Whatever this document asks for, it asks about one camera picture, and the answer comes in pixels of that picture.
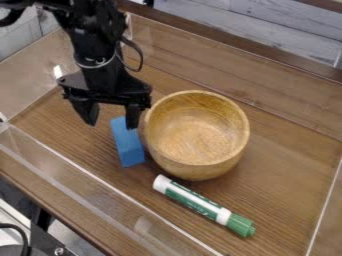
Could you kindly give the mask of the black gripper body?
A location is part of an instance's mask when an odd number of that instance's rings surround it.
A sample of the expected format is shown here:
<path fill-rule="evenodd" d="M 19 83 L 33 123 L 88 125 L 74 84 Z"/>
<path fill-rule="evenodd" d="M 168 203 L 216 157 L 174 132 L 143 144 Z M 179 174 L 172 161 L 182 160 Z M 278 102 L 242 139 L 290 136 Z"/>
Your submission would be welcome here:
<path fill-rule="evenodd" d="M 57 79 L 67 99 L 151 107 L 151 86 L 126 70 L 122 58 L 82 58 L 74 55 L 80 70 Z"/>

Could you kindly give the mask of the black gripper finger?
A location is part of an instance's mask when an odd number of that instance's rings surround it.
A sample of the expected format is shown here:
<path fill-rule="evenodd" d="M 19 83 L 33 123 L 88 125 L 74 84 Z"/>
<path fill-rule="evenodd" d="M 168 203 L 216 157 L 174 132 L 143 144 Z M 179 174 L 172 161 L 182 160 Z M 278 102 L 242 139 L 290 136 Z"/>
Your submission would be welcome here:
<path fill-rule="evenodd" d="M 127 129 L 136 129 L 139 126 L 142 109 L 138 104 L 131 104 L 126 107 L 126 126 Z"/>
<path fill-rule="evenodd" d="M 92 100 L 72 101 L 72 107 L 83 121 L 95 126 L 100 111 L 99 103 Z"/>

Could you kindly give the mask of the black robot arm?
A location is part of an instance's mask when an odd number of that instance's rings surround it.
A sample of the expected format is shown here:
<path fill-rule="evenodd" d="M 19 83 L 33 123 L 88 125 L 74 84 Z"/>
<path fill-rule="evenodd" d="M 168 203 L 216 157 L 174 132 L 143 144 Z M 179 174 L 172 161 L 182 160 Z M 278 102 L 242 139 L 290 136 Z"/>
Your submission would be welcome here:
<path fill-rule="evenodd" d="M 142 67 L 124 62 L 122 47 L 136 46 L 124 36 L 126 13 L 114 0 L 0 0 L 0 8 L 8 11 L 0 27 L 12 25 L 31 6 L 52 13 L 69 37 L 79 71 L 56 82 L 80 118 L 95 125 L 100 105 L 122 105 L 126 127 L 135 129 L 142 112 L 151 107 L 152 88 L 132 75 Z"/>

